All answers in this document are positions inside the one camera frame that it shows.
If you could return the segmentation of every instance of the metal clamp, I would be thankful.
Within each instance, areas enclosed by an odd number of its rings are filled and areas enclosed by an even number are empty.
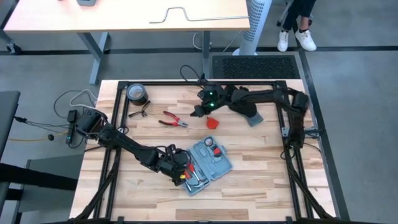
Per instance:
[[[290,128],[281,128],[282,130],[282,137],[287,137],[289,134]],[[321,131],[318,130],[317,127],[305,128],[305,137],[306,138],[319,138]]]
[[[187,12],[184,7],[170,7],[166,10],[166,14],[164,15],[164,18],[161,21],[152,21],[149,22],[150,24],[160,24],[166,21],[166,18],[169,14],[170,9],[182,9],[184,12],[184,16],[186,20],[190,22],[195,22],[195,21],[214,21],[214,20],[222,20],[222,19],[248,19],[249,16],[229,16],[229,17],[214,17],[214,18],[201,18],[201,19],[190,19],[187,15]]]

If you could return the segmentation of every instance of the tool kit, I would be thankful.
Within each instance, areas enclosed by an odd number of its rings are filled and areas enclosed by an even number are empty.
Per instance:
[[[185,171],[187,193],[192,196],[209,186],[212,181],[232,169],[224,146],[217,144],[213,136],[207,136],[188,149],[191,163]]]

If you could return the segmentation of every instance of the white tower fan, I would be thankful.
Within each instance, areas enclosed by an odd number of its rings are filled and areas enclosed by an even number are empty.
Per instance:
[[[256,48],[271,4],[272,0],[251,0],[249,6],[250,30],[244,32],[240,48],[236,49],[232,55],[257,55]]]

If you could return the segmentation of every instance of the white sneaker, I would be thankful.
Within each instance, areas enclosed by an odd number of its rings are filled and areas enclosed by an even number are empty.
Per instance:
[[[289,44],[289,33],[285,31],[279,32],[278,50],[280,52],[285,52],[287,50],[288,44]]]
[[[302,33],[300,33],[300,31],[298,30],[295,36],[305,50],[314,51],[317,49],[317,46],[313,42],[311,32],[309,30]]]

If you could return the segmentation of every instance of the duct tape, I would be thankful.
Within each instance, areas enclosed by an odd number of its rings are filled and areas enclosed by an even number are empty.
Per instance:
[[[127,97],[136,106],[144,105],[148,101],[148,93],[141,84],[133,84],[127,89]]]

